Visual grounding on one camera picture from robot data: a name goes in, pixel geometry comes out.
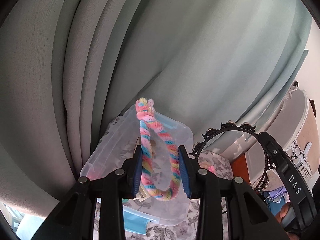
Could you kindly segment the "right hand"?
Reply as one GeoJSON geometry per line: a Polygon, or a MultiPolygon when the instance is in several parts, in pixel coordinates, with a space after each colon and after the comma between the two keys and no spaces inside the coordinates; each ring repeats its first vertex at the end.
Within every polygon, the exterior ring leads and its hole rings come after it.
{"type": "MultiPolygon", "coordinates": [[[[275,218],[279,223],[281,223],[281,221],[284,219],[284,217],[288,213],[290,206],[291,206],[290,202],[284,204],[281,210],[275,215],[275,218]]],[[[299,240],[299,237],[294,233],[287,232],[287,235],[291,240],[299,240]]]]}

